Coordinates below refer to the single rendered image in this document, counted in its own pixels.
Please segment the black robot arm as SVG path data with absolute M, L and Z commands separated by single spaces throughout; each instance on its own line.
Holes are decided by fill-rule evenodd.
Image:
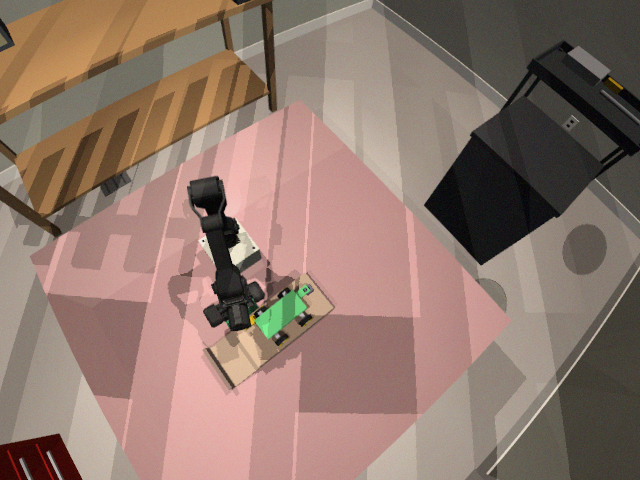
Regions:
M 217 175 L 190 181 L 187 187 L 189 206 L 200 217 L 200 226 L 216 266 L 216 281 L 211 284 L 217 294 L 221 309 L 227 308 L 230 331 L 240 331 L 251 326 L 248 306 L 249 287 L 239 268 L 232 263 L 229 249 L 240 243 L 237 236 L 240 226 L 236 218 L 225 216 L 227 205 L 223 180 Z M 201 216 L 197 208 L 208 214 Z M 238 242 L 239 241 L 239 242 Z

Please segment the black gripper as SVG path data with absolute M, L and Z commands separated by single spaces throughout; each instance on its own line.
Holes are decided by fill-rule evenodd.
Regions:
M 255 303 L 264 299 L 265 295 L 262 289 L 260 288 L 259 283 L 256 281 L 249 284 L 248 287 L 249 287 L 250 295 L 248 296 L 249 302 L 246 302 L 246 304 L 249 308 L 253 306 Z M 255 302 L 253 301 L 252 297 L 255 300 Z M 228 320 L 227 308 L 221 309 L 220 304 L 217 304 L 216 306 L 212 304 L 204 308 L 203 313 L 212 328 L 216 328 L 221 323 Z

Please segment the tan wooden ramp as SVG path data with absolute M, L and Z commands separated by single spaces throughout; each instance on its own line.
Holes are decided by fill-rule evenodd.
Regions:
M 313 318 L 301 327 L 299 322 L 302 318 L 298 315 L 283 327 L 279 333 L 289 338 L 281 346 L 275 343 L 278 340 L 275 335 L 268 339 L 255 323 L 246 330 L 232 331 L 211 348 L 202 350 L 229 390 L 246 380 L 334 309 L 306 273 L 287 288 L 296 293 L 305 285 L 310 292 L 300 299 L 307 307 L 302 313 L 305 316 L 310 314 Z

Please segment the small green-topped trolley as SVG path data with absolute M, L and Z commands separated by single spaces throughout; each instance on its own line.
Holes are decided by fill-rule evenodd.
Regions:
M 304 292 L 303 289 L 305 288 L 308 291 Z M 277 295 L 279 298 L 278 302 L 274 303 L 269 309 L 263 305 L 254 313 L 254 316 L 257 318 L 254 321 L 266 337 L 268 339 L 273 335 L 277 337 L 278 340 L 275 342 L 277 346 L 281 346 L 289 338 L 286 334 L 281 336 L 279 331 L 295 317 L 299 315 L 302 318 L 299 322 L 301 327 L 304 327 L 312 320 L 313 317 L 310 314 L 305 316 L 302 313 L 307 307 L 300 300 L 309 292 L 310 289 L 306 285 L 296 293 L 286 287 Z

